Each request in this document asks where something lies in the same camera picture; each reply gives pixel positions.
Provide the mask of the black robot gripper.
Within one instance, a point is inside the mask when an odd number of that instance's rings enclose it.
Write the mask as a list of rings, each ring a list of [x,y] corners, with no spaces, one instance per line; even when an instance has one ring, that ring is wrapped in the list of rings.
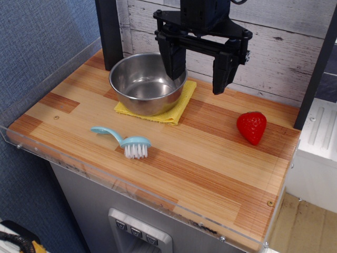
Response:
[[[179,11],[158,9],[155,31],[167,75],[176,80],[186,68],[186,50],[215,56],[213,94],[233,82],[239,64],[246,64],[252,32],[229,18],[231,4],[245,1],[180,1]]]

